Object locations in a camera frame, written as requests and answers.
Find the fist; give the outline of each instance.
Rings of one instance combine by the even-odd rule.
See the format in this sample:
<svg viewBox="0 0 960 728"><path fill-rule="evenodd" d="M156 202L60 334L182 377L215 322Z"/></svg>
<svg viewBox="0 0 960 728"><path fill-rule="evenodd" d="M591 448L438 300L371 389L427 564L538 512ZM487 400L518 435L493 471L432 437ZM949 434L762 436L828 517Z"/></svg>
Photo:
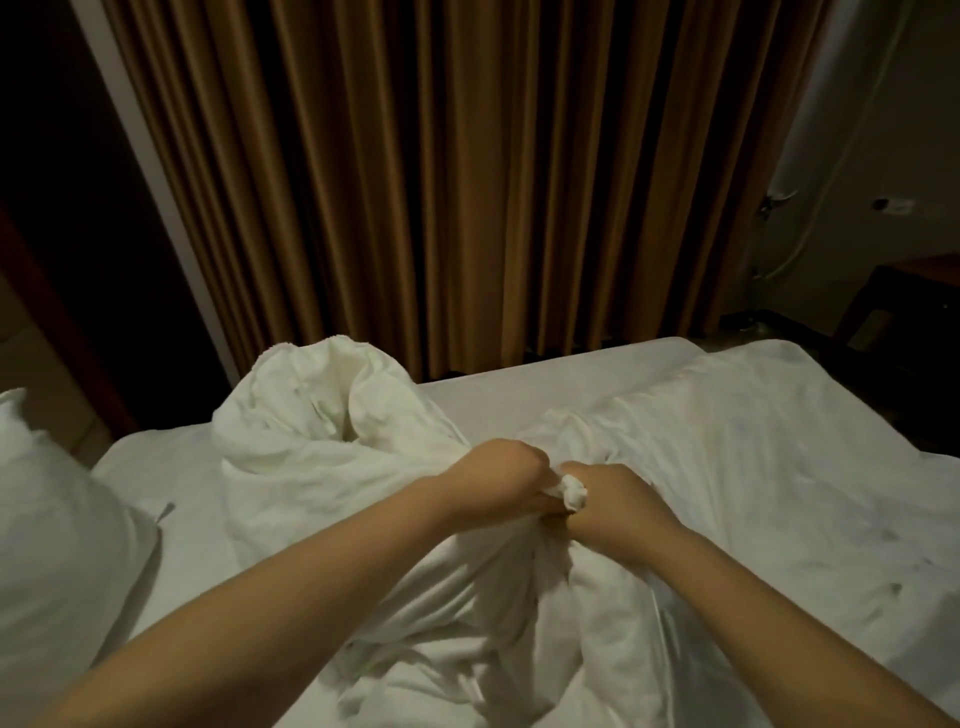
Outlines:
<svg viewBox="0 0 960 728"><path fill-rule="evenodd" d="M543 450L519 440L489 440L437 476L437 499L451 529L467 531L565 512L562 500L542 492L559 481Z"/></svg>
<svg viewBox="0 0 960 728"><path fill-rule="evenodd" d="M564 463L587 488L587 505L565 519L548 519L555 533L575 539L627 567L645 566L684 530L660 494L625 465Z"/></svg>

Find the pillow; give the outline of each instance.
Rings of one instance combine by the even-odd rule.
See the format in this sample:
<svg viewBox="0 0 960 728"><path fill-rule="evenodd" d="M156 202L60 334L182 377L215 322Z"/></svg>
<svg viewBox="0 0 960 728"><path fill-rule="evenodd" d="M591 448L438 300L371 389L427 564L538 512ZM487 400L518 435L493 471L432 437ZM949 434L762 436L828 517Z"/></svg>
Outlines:
<svg viewBox="0 0 960 728"><path fill-rule="evenodd" d="M93 663L156 545L125 505L0 395L0 716L26 725Z"/></svg>

